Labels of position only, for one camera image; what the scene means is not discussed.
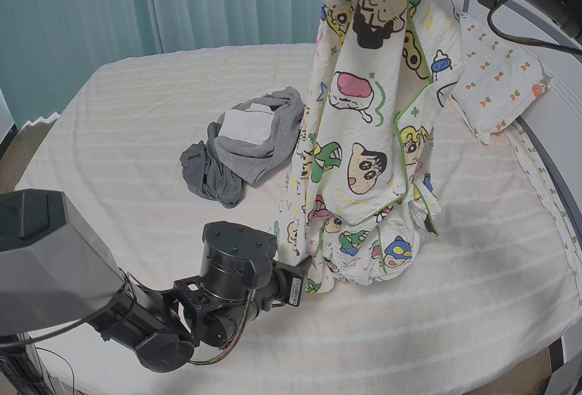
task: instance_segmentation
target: black hair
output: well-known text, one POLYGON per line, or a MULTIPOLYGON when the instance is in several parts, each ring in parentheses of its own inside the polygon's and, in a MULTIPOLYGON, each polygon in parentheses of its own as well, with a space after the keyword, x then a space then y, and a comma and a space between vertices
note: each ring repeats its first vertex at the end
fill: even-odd
POLYGON ((353 30, 356 32, 360 48, 377 50, 382 47, 384 40, 390 38, 394 32, 394 21, 387 21, 382 28, 372 30, 372 27, 366 23, 366 18, 360 11, 360 3, 356 5, 354 12, 353 30))
POLYGON ((378 166, 380 166, 380 173, 382 173, 386 170, 386 165, 388 164, 388 158, 386 158, 386 155, 383 152, 368 151, 368 150, 364 149, 361 154, 362 154, 362 156, 369 156, 371 158, 374 158, 374 160, 376 161, 376 164, 378 164, 378 166))

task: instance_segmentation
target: barcode label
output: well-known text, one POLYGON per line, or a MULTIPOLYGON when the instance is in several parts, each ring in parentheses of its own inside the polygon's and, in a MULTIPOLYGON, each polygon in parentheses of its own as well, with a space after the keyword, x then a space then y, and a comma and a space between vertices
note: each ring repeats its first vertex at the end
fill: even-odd
POLYGON ((301 295, 301 284, 302 280, 294 277, 291 283, 291 294, 289 295, 289 304, 291 306, 297 306, 299 303, 299 296, 301 295))

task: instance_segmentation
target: yellow line print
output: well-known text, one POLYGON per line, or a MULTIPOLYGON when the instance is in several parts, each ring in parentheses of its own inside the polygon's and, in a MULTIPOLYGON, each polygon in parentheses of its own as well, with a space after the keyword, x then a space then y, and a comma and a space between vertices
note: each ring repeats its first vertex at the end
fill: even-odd
POLYGON ((367 204, 370 204, 369 201, 366 202, 355 202, 355 201, 350 201, 350 200, 346 200, 341 193, 339 193, 339 188, 335 189, 336 193, 338 194, 339 198, 344 201, 344 202, 348 202, 349 204, 353 204, 355 206, 366 206, 367 204))
POLYGON ((428 17, 428 14, 431 12, 431 3, 428 3, 428 6, 426 7, 426 14, 424 14, 423 19, 420 21, 420 23, 424 23, 424 21, 426 20, 426 18, 428 17))

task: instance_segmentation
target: bed sheet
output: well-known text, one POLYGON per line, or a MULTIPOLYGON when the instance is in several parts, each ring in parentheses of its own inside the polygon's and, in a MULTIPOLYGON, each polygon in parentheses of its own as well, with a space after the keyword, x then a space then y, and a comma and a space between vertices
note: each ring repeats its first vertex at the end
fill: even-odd
MULTIPOLYGON (((198 273, 206 222, 266 229, 286 173, 282 164, 226 210, 188 191, 180 154, 238 102, 287 85, 305 93, 314 53, 309 44, 225 47, 105 65, 18 188, 65 191, 120 267, 169 288, 198 273)), ((401 276, 338 283, 298 309, 262 313, 213 367, 156 374, 88 326, 45 346, 73 364, 77 387, 92 395, 460 394, 494 379, 578 319, 579 292, 554 220, 504 134, 485 146, 447 106, 434 141, 440 237, 423 236, 401 276)), ((214 354, 201 348, 195 358, 214 354)), ((64 363, 43 359, 70 383, 64 363)))

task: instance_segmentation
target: white garment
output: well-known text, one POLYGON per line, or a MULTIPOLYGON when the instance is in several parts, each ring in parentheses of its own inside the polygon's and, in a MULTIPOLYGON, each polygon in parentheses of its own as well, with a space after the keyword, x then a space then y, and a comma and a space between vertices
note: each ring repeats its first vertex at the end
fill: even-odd
POLYGON ((229 109, 225 112, 218 136, 251 144, 263 144, 271 138, 274 115, 271 108, 256 102, 244 111, 229 109))
POLYGON ((369 285, 437 234, 433 124, 463 71, 452 0, 325 0, 303 128, 272 231, 307 291, 369 285))

